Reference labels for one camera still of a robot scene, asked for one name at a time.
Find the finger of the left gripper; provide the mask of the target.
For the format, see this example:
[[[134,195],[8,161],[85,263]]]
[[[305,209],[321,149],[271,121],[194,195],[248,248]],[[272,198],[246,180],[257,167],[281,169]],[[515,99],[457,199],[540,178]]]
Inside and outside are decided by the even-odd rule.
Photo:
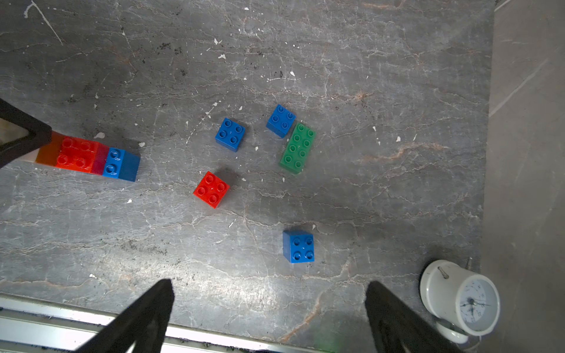
[[[1,167],[51,142],[52,128],[1,100]]]

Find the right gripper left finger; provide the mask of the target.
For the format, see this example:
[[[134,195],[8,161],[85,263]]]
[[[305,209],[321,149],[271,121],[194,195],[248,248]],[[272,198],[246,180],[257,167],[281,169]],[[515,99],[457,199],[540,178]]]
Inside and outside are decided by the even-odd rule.
[[[77,351],[160,352],[174,300],[172,281],[158,281]]]

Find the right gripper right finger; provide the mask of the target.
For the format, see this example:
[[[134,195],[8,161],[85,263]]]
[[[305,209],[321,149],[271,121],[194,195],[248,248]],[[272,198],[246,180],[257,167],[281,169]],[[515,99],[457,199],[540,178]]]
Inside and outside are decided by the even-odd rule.
[[[378,281],[369,283],[365,307],[378,352],[459,352]]]

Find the orange lego brick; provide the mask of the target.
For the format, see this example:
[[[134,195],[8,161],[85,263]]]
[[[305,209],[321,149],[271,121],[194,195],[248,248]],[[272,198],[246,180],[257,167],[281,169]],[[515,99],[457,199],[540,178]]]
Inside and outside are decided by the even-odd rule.
[[[57,159],[61,150],[61,145],[65,138],[65,135],[52,131],[51,142],[39,148],[35,162],[44,166],[56,166]]]

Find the red long lego brick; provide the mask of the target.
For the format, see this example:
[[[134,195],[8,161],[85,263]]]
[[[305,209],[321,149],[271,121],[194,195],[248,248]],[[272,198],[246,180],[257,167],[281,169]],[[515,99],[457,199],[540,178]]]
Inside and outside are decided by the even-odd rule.
[[[96,141],[65,137],[55,166],[59,169],[103,175],[109,147]]]

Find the blue lego brick bottom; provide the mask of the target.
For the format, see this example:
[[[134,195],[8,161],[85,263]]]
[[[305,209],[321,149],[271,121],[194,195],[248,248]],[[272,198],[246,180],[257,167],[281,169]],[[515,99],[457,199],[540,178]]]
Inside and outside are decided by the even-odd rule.
[[[141,158],[123,149],[110,148],[103,176],[135,182]]]

